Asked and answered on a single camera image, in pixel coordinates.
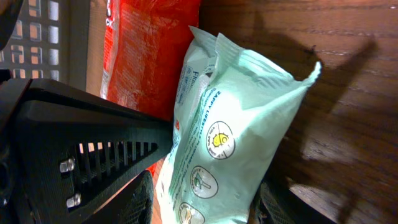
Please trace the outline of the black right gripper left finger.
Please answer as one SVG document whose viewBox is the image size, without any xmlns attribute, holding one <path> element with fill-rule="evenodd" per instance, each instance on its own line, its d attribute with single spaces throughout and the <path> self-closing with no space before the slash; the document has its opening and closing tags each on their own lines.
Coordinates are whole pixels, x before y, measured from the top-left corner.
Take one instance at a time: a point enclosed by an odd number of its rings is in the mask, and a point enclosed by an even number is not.
<svg viewBox="0 0 398 224">
<path fill-rule="evenodd" d="M 150 224 L 153 201 L 152 174 L 145 170 L 84 223 Z"/>
</svg>

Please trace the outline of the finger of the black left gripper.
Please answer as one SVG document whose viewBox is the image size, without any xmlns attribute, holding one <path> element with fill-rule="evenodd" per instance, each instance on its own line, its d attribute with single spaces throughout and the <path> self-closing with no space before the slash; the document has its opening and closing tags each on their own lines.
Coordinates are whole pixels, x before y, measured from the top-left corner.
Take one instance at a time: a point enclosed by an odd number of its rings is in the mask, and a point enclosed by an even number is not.
<svg viewBox="0 0 398 224">
<path fill-rule="evenodd" d="M 50 79 L 1 84 L 1 222 L 84 223 L 172 146 L 172 125 Z"/>
</svg>

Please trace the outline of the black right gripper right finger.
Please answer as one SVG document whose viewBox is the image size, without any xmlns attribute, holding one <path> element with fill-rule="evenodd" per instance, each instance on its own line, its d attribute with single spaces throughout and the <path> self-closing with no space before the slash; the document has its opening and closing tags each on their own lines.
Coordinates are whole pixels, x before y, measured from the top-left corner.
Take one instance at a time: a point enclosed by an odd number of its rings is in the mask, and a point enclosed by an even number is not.
<svg viewBox="0 0 398 224">
<path fill-rule="evenodd" d="M 290 190 L 263 179 L 251 204 L 251 222 L 262 224 L 334 224 Z"/>
</svg>

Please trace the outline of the white teal wipes packet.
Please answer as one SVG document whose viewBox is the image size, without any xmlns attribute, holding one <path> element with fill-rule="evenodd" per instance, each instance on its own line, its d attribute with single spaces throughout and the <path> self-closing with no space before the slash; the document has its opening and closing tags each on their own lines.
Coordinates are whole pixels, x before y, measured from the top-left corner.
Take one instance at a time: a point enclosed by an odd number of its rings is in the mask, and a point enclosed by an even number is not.
<svg viewBox="0 0 398 224">
<path fill-rule="evenodd" d="M 250 204 L 308 89 L 261 54 L 192 27 L 171 152 L 156 185 L 163 223 L 246 223 Z"/>
</svg>

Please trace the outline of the red snack packet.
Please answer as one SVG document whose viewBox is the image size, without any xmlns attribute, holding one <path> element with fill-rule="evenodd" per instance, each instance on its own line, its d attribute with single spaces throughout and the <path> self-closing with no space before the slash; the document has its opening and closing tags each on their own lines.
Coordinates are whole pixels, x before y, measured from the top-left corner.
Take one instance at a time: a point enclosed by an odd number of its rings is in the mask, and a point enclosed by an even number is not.
<svg viewBox="0 0 398 224">
<path fill-rule="evenodd" d="M 172 120 L 200 5 L 201 0 L 107 1 L 100 96 Z"/>
</svg>

